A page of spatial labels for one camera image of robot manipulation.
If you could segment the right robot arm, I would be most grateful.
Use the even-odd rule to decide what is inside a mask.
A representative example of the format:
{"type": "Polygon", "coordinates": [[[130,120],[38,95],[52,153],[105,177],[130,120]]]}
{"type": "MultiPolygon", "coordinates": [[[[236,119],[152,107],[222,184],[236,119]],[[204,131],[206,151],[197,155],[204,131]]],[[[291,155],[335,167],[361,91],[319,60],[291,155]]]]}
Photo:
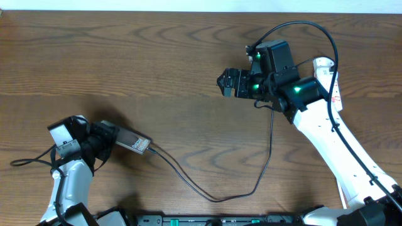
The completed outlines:
{"type": "Polygon", "coordinates": [[[314,60],[315,74],[301,78],[285,40],[267,41],[250,56],[251,69],[227,68],[217,78],[226,97],[272,102],[318,150],[340,183],[347,209],[315,207],[300,214],[306,225],[401,225],[401,211],[365,172],[383,184],[397,203],[401,187],[365,152],[340,118],[340,99],[328,110],[329,78],[335,63],[314,60]]]}

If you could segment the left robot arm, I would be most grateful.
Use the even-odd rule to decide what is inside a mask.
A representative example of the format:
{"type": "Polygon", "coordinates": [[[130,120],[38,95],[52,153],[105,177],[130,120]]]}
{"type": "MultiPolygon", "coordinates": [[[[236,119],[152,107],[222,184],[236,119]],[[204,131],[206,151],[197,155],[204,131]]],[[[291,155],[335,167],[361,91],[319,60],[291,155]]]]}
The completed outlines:
{"type": "Polygon", "coordinates": [[[51,199],[42,225],[129,225],[124,211],[108,209],[98,215],[88,211],[88,195],[95,161],[105,164],[116,143],[119,128],[108,122],[89,123],[82,117],[68,117],[48,126],[55,142],[51,150],[51,199]]]}

